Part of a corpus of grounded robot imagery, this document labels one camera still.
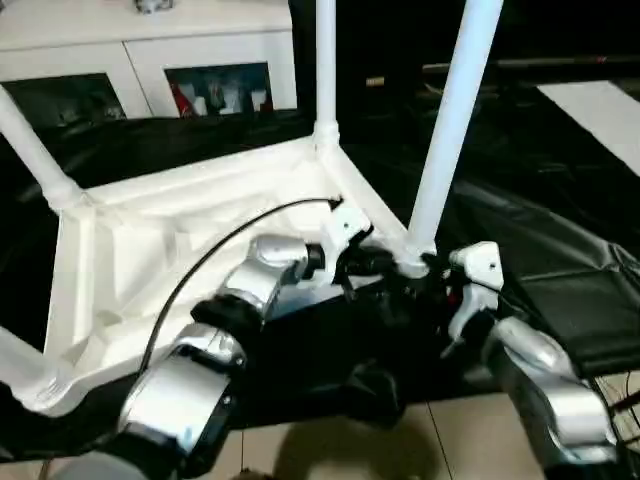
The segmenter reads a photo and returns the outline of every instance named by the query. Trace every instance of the white pipe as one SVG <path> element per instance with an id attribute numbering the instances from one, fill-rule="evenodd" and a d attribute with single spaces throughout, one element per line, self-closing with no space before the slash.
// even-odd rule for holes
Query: white pipe
<path id="1" fill-rule="evenodd" d="M 316 124 L 319 147 L 338 144 L 336 0 L 316 0 Z"/>
<path id="2" fill-rule="evenodd" d="M 473 105 L 487 64 L 503 0 L 467 0 L 438 119 L 413 206 L 407 249 L 435 251 L 435 236 L 449 194 Z"/>
<path id="3" fill-rule="evenodd" d="M 53 210 L 80 202 L 82 190 L 65 175 L 1 85 L 0 132 L 38 181 Z"/>

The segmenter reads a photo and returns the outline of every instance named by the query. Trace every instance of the white cabinet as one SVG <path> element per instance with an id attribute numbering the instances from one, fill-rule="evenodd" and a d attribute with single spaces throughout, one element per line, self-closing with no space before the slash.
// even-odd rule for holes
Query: white cabinet
<path id="1" fill-rule="evenodd" d="M 295 108 L 288 3 L 20 0 L 0 14 L 0 82 L 37 127 Z"/>

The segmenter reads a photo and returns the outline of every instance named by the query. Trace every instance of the red object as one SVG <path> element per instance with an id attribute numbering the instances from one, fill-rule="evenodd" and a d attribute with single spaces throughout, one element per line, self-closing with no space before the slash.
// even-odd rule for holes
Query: red object
<path id="1" fill-rule="evenodd" d="M 171 93 L 173 94 L 173 99 L 176 102 L 176 106 L 178 107 L 178 113 L 180 113 L 181 117 L 193 117 L 195 115 L 195 110 L 193 109 L 193 105 L 187 97 L 184 96 L 184 93 L 180 90 L 180 87 L 175 83 L 171 84 Z"/>

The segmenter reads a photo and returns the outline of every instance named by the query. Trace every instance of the tile floor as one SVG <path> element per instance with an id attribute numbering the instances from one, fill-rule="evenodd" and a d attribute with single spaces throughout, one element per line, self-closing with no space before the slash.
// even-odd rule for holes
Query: tile floor
<path id="1" fill-rule="evenodd" d="M 414 405 L 390 431 L 328 418 L 234 432 L 203 479 L 229 480 L 243 467 L 279 480 L 543 479 L 504 395 Z M 37 471 L 11 465 L 0 480 Z"/>

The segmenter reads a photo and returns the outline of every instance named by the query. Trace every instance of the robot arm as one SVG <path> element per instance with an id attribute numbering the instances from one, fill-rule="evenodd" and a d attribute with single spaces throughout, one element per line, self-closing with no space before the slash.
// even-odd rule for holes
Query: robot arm
<path id="1" fill-rule="evenodd" d="M 348 242 L 341 245 L 344 250 Z M 278 293 L 326 269 L 327 256 L 325 246 L 297 238 L 254 239 L 247 258 L 216 294 L 194 307 L 195 323 L 139 379 L 122 412 L 120 434 L 102 452 L 71 464 L 57 480 L 76 478 L 74 469 L 88 464 L 99 471 L 110 466 L 111 477 L 105 478 L 136 480 L 176 473 L 192 478 L 209 471 L 229 432 L 242 373 Z M 451 278 L 462 279 L 462 302 L 447 325 L 451 346 L 446 355 L 465 343 L 481 347 L 485 365 L 513 401 L 543 468 L 615 462 L 606 405 L 579 379 L 567 353 L 523 321 L 496 317 L 503 284 L 497 245 L 482 242 L 453 252 L 449 264 L 455 272 Z"/>
<path id="2" fill-rule="evenodd" d="M 342 204 L 320 243 L 283 235 L 254 238 L 245 260 L 193 308 L 195 322 L 138 379 L 117 436 L 55 478 L 161 480 L 211 470 L 230 430 L 243 372 L 282 287 L 316 273 L 332 280 L 340 253 L 369 228 L 361 212 Z"/>
<path id="3" fill-rule="evenodd" d="M 503 285 L 497 245 L 472 245 L 450 260 L 452 268 L 464 272 L 466 284 L 448 327 L 452 343 L 444 356 L 473 336 L 483 363 L 518 411 L 543 468 L 614 463 L 616 438 L 607 406 L 578 377 L 567 352 L 514 316 L 495 316 Z"/>

